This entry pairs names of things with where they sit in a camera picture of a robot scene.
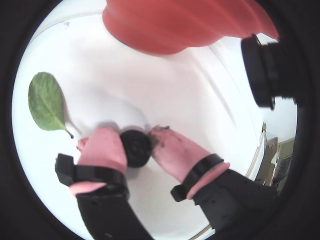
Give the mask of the pink-covered gripper finger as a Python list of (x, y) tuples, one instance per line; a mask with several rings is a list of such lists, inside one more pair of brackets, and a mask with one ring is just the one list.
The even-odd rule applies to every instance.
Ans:
[(176, 202), (192, 200), (212, 228), (259, 216), (275, 201), (272, 186), (254, 182), (230, 169), (218, 154), (169, 127), (156, 126), (149, 132), (152, 156), (179, 184), (170, 191)]
[(127, 157), (120, 135), (98, 127), (78, 142), (80, 158), (58, 154), (58, 180), (76, 198), (81, 218), (95, 240), (150, 240), (129, 204)]

